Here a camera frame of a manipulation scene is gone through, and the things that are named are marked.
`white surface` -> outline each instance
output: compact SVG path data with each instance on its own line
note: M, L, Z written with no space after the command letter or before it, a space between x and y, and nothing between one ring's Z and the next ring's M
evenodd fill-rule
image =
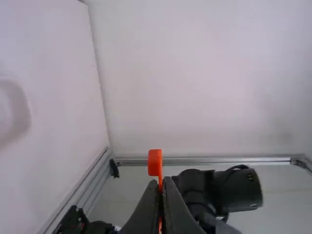
M225 170L229 166L194 167ZM243 234L311 233L312 178L291 165L254 167L260 178L264 206L256 211L232 213L229 224ZM109 178L90 219L123 226L133 213L151 178L146 167L120 167L119 179ZM164 176L178 175L188 167L164 167Z
M1 1L0 30L0 233L34 234L108 145L88 10Z
M311 155L311 1L85 2L116 155Z

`black plastic part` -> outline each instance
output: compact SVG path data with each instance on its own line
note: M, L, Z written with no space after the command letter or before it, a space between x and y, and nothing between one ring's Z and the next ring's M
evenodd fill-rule
M173 176L184 202L193 217L203 213L224 216L228 213L251 211L262 206L262 191L254 169L237 165L216 172L188 169Z
M152 180L145 189L135 211L118 234L157 234L159 197L157 181Z
M65 214L53 234L81 234L85 233L89 227L89 220L82 209L77 210L77 206L71 206Z
M163 234L206 234L198 225L170 177L163 180Z
M219 195L217 209L221 214L252 211L263 205L257 173L254 169L243 166L238 165L215 173L214 182Z
M117 234L111 223L95 221L89 224L85 234Z
M119 178L119 170L118 170L118 166L119 163L115 163L115 161L113 159L109 160L109 165L111 167L111 176L113 176L114 178Z

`metal rail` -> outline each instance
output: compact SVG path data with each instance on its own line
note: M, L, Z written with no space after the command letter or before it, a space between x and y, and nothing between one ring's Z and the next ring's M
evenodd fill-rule
M290 164L292 158L305 158L303 154L289 155L260 155L260 156L194 156L180 157L171 156L164 157L163 166L202 166L215 165L220 163L226 164L250 164L250 165L280 165ZM145 166L147 165L147 157L116 157L115 160L121 166Z

